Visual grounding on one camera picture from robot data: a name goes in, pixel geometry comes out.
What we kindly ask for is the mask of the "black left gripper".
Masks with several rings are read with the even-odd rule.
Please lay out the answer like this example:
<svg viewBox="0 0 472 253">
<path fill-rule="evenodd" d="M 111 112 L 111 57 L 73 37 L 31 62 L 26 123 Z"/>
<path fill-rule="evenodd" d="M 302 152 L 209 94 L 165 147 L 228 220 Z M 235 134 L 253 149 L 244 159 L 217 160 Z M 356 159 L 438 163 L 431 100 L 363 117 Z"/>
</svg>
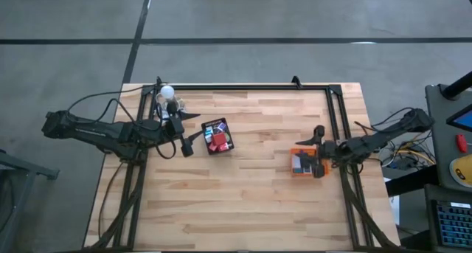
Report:
<svg viewBox="0 0 472 253">
<path fill-rule="evenodd" d="M 184 137 L 184 133 L 176 134 L 175 136 L 171 136 L 171 135 L 169 135 L 169 133 L 167 131 L 166 124 L 167 124 L 168 120 L 172 117 L 180 118 L 182 121 L 185 121 L 185 120 L 188 120 L 188 119 L 199 117 L 200 114 L 193 114 L 193 113 L 187 113 L 187 112 L 184 112 L 184 111 L 180 111 L 178 109 L 178 104 L 175 100 L 168 100 L 166 109 L 167 109 L 168 118 L 167 118 L 166 123 L 165 123 L 165 130 L 167 132 L 167 135 L 171 138 L 171 141 L 173 141 L 174 139 L 180 139 L 181 144 L 182 144 L 181 151 L 182 151 L 184 157 L 188 157 L 188 156 L 193 155 L 192 143 L 191 143 L 190 140 L 195 140 L 204 131 L 200 130 L 200 131 L 198 131 L 198 132 L 196 132 L 192 135 L 189 135 L 187 138 Z"/>
</svg>

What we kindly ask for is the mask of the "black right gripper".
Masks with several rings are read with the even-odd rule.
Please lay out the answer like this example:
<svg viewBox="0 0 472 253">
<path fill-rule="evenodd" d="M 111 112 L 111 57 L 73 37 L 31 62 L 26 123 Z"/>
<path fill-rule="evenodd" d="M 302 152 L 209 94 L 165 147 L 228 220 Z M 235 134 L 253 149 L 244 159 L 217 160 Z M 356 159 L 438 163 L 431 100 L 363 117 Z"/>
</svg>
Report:
<svg viewBox="0 0 472 253">
<path fill-rule="evenodd" d="M 316 154 L 300 151 L 296 154 L 301 161 L 314 162 L 312 165 L 313 177 L 320 179 L 329 173 L 329 166 L 337 167 L 336 164 L 336 141 L 324 140 L 325 127 L 317 125 L 313 130 L 313 137 L 296 142 L 296 145 L 316 146 Z"/>
</svg>

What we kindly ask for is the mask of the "orange plastic basket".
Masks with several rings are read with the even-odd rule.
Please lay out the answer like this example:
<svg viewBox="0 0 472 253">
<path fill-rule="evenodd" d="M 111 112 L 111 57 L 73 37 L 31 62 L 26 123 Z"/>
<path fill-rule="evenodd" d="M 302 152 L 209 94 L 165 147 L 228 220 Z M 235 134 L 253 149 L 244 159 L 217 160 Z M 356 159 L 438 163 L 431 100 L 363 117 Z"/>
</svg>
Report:
<svg viewBox="0 0 472 253">
<path fill-rule="evenodd" d="M 313 171 L 312 173 L 293 173 L 293 167 L 292 167 L 292 156 L 296 155 L 300 151 L 305 151 L 305 152 L 312 152 L 313 154 L 316 154 L 316 149 L 315 148 L 291 148 L 290 150 L 290 156 L 291 156 L 291 175 L 293 177 L 313 177 Z"/>
</svg>

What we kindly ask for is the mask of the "black plastic basket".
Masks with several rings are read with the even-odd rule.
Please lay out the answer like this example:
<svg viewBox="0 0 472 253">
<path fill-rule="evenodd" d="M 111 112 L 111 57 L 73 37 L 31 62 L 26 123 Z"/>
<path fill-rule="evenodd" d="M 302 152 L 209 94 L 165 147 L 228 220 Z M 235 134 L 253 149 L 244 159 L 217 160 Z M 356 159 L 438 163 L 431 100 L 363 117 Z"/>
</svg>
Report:
<svg viewBox="0 0 472 253">
<path fill-rule="evenodd" d="M 228 126 L 228 123 L 227 123 L 227 121 L 226 121 L 225 118 L 215 119 L 215 120 L 212 120 L 212 121 L 209 121 L 209 122 L 202 123 L 202 124 L 201 124 L 201 128 L 202 128 L 202 130 L 204 131 L 204 137 L 205 137 L 205 135 L 206 135 L 206 134 L 205 134 L 205 129 L 206 129 L 206 127 L 213 127 L 213 131 L 214 131 L 213 134 L 221 133 L 221 132 L 217 132 L 217 131 L 215 130 L 216 126 L 217 126 L 219 123 L 221 123 L 221 122 L 224 122 L 224 123 L 226 124 L 226 130 L 225 130 L 223 133 L 225 133 L 225 135 L 226 135 L 226 140 L 227 140 L 226 143 L 229 145 L 229 149 L 228 149 L 227 151 L 224 151 L 224 152 L 220 152 L 218 149 L 217 149 L 216 151 L 212 152 L 212 151 L 210 151 L 209 148 L 208 148 L 211 143 L 206 143 L 206 140 L 205 140 L 205 138 L 204 138 L 204 141 L 205 141 L 205 144 L 206 144 L 206 149 L 207 149 L 207 152 L 208 152 L 209 155 L 215 155 L 215 154 L 219 154 L 219 153 L 225 153 L 225 152 L 231 151 L 232 149 L 235 148 L 235 144 L 234 144 L 234 142 L 233 142 L 232 135 L 231 135 L 231 133 L 230 133 L 229 126 Z"/>
</svg>

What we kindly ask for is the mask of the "yellow container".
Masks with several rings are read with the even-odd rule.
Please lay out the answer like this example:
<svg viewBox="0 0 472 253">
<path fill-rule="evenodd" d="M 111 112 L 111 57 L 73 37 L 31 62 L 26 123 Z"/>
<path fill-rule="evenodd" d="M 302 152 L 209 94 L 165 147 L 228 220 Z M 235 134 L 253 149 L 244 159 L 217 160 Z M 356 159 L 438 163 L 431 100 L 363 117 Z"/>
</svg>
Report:
<svg viewBox="0 0 472 253">
<path fill-rule="evenodd" d="M 472 188 L 472 154 L 452 160 L 449 170 L 455 182 L 463 187 Z"/>
</svg>

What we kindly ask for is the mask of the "tablet with blue screen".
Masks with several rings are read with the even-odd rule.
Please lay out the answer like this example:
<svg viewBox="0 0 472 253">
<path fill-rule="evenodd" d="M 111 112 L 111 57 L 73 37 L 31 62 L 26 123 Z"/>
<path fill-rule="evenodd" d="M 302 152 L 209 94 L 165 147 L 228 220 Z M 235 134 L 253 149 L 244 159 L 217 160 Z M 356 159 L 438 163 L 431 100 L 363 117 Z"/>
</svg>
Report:
<svg viewBox="0 0 472 253">
<path fill-rule="evenodd" d="M 456 112 L 446 120 L 450 126 L 472 132 L 472 104 Z"/>
</svg>

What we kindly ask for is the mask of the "black keyboard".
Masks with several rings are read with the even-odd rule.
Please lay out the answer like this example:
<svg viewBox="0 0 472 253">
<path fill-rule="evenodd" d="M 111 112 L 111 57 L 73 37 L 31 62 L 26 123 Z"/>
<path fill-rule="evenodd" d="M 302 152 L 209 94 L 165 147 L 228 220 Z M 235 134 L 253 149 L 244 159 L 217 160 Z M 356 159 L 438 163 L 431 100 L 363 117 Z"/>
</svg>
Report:
<svg viewBox="0 0 472 253">
<path fill-rule="evenodd" d="M 434 213 L 441 246 L 472 250 L 472 204 L 435 201 Z"/>
</svg>

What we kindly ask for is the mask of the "grey metal stand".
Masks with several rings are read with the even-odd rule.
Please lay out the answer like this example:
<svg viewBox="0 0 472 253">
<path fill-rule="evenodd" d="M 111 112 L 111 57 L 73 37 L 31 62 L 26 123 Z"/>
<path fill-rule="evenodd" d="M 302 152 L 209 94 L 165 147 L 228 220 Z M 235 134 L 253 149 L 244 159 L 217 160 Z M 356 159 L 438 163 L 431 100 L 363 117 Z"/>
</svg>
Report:
<svg viewBox="0 0 472 253">
<path fill-rule="evenodd" d="M 18 171 L 25 176 L 23 185 L 17 191 L 14 187 L 11 187 L 13 191 L 12 210 L 6 221 L 0 226 L 0 253 L 7 253 L 13 244 L 21 214 L 26 206 L 36 176 L 42 175 L 48 180 L 56 180 L 60 171 L 24 161 L 0 150 L 0 174 L 2 171 Z"/>
</svg>

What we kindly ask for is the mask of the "black aluminium rig frame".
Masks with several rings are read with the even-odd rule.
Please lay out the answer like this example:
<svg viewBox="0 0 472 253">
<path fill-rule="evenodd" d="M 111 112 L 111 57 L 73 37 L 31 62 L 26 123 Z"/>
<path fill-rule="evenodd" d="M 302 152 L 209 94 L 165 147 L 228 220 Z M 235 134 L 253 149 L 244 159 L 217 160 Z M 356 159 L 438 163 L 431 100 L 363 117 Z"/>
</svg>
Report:
<svg viewBox="0 0 472 253">
<path fill-rule="evenodd" d="M 211 156 L 204 139 L 185 158 L 179 146 L 151 151 L 137 211 L 117 244 L 149 251 L 350 250 L 375 245 L 347 206 L 341 176 L 293 177 L 290 150 L 312 137 L 361 135 L 369 122 L 358 83 L 178 84 L 176 94 L 203 122 L 225 118 L 235 148 Z"/>
</svg>

